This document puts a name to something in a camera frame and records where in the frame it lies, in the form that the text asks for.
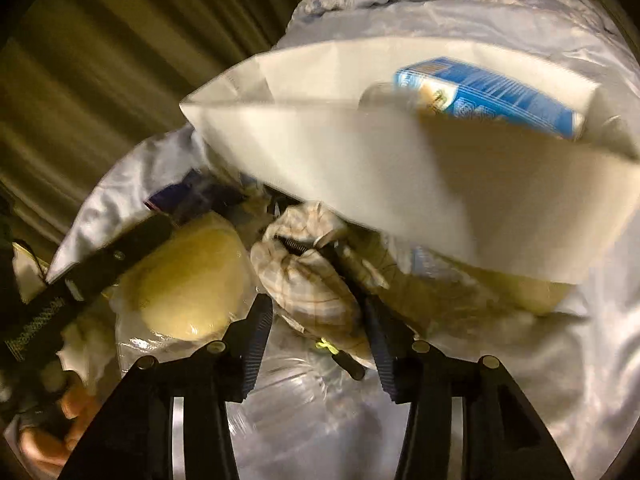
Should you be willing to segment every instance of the screw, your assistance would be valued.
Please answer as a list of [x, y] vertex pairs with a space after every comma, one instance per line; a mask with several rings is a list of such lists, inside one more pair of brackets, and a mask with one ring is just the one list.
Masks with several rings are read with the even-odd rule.
[[226, 350], [224, 341], [212, 341], [207, 345], [207, 352], [210, 354], [222, 354]]
[[136, 366], [141, 370], [149, 370], [152, 368], [158, 360], [152, 355], [144, 355], [136, 361]]
[[411, 345], [411, 348], [414, 349], [414, 352], [418, 354], [426, 354], [431, 346], [426, 341], [418, 339], [418, 341], [414, 341], [414, 344]]
[[491, 368], [491, 370], [495, 370], [496, 368], [500, 367], [500, 361], [498, 361], [497, 357], [494, 357], [492, 355], [485, 355], [482, 358], [482, 364], [487, 368]]

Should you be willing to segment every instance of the neon yellow cord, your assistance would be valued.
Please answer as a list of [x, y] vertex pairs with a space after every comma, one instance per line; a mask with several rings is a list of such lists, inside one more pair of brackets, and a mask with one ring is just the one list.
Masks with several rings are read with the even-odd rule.
[[316, 348], [326, 348], [333, 355], [336, 355], [339, 352], [339, 350], [329, 343], [324, 337], [316, 343]]

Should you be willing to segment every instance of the clear plastic bag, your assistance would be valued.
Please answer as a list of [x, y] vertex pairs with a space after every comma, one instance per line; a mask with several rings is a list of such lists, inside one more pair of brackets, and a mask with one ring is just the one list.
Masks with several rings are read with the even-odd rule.
[[215, 213], [189, 222], [114, 288], [122, 374], [143, 355], [170, 361], [221, 338], [246, 317], [258, 288], [231, 224]]

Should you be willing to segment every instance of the plastic wrap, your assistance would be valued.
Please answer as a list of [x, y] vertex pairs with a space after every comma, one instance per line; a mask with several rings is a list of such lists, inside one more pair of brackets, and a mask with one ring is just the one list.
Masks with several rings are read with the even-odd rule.
[[[216, 257], [220, 258], [215, 254], [215, 247], [221, 237], [226, 244], [225, 254], [232, 252], [235, 261], [215, 260]], [[229, 251], [230, 243], [235, 245], [233, 251]], [[216, 290], [216, 273], [220, 272], [227, 282], [236, 280], [233, 290], [226, 292], [226, 299], [234, 298], [237, 301], [233, 301], [234, 304], [224, 311], [220, 306], [226, 300], [220, 300], [218, 296], [218, 304], [215, 304], [216, 295], [219, 294]], [[172, 278], [177, 280], [176, 283], [159, 283], [163, 287], [162, 296], [168, 294], [169, 297], [181, 298], [186, 294], [186, 302], [169, 305], [168, 308], [163, 305], [163, 316], [158, 316], [149, 310], [158, 308], [157, 304], [150, 306], [146, 298], [154, 293], [151, 279], [171, 282]], [[114, 288], [111, 306], [117, 314], [116, 341], [122, 374], [145, 354], [152, 354], [161, 362], [179, 359], [191, 355], [205, 343], [222, 337], [231, 322], [246, 317], [258, 285], [246, 251], [225, 219], [208, 213], [189, 222], [167, 243], [125, 274]], [[196, 299], [193, 297], [193, 287], [199, 288]], [[196, 304], [194, 301], [203, 297], [206, 301], [208, 296], [212, 301], [210, 310], [193, 306]], [[150, 328], [158, 326], [163, 329]]]

